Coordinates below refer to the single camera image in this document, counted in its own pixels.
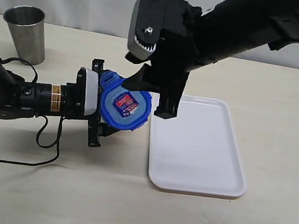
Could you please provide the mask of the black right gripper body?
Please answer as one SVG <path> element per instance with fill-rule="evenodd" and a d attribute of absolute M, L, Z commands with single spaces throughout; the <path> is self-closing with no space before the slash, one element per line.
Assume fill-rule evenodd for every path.
<path fill-rule="evenodd" d="M 155 116 L 171 119 L 177 116 L 180 99 L 189 77 L 188 65 L 199 52 L 193 38 L 162 30 L 151 58 L 151 83 L 159 93 Z"/>

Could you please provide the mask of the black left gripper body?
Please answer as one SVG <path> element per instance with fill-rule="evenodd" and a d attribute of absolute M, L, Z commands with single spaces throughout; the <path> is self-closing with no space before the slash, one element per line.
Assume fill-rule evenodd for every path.
<path fill-rule="evenodd" d="M 89 147 L 100 147 L 100 137 L 109 137 L 114 133 L 117 133 L 118 129 L 108 125 L 107 123 L 102 122 L 101 113 L 100 113 L 100 96 L 102 93 L 102 87 L 100 85 L 100 77 L 102 73 L 105 72 L 104 60 L 103 59 L 93 59 L 92 60 L 92 71 L 97 72 L 98 74 L 98 89 L 97 89 L 97 106 L 96 111 L 89 116 L 88 119 L 88 146 Z"/>

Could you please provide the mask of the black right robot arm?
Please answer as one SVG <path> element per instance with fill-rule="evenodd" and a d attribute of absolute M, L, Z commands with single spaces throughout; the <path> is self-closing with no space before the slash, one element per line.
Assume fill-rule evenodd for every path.
<path fill-rule="evenodd" d="M 177 116 L 192 70 L 263 45 L 299 43 L 299 0 L 225 0 L 210 10 L 185 0 L 137 0 L 126 59 L 141 69 L 123 82 L 160 95 L 155 115 Z"/>

